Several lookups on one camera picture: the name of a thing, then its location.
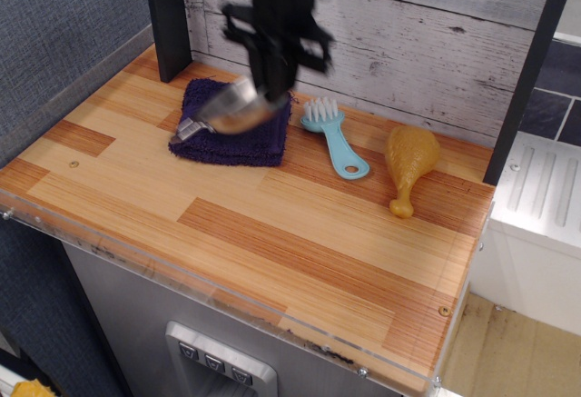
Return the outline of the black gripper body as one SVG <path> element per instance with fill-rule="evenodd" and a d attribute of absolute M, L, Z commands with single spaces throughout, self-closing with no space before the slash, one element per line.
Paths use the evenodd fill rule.
<path fill-rule="evenodd" d="M 333 36 L 317 25 L 315 0 L 251 0 L 250 5 L 226 4 L 225 36 L 246 49 L 268 47 L 273 55 L 294 55 L 299 65 L 328 71 Z"/>

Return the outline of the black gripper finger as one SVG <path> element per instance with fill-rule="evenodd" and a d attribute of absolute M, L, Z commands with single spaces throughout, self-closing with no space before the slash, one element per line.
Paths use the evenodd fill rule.
<path fill-rule="evenodd" d="M 277 54 L 267 57 L 267 99 L 277 101 L 295 84 L 298 62 L 294 55 Z"/>
<path fill-rule="evenodd" d="M 268 47 L 250 44 L 248 47 L 249 65 L 255 87 L 260 93 L 270 93 L 272 53 Z"/>

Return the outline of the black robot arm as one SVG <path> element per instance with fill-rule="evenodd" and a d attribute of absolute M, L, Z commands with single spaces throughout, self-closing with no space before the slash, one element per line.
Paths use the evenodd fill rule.
<path fill-rule="evenodd" d="M 315 0 L 251 0 L 227 4 L 223 32 L 247 51 L 253 82 L 270 102 L 295 84 L 300 66 L 326 73 L 334 37 L 315 21 Z"/>

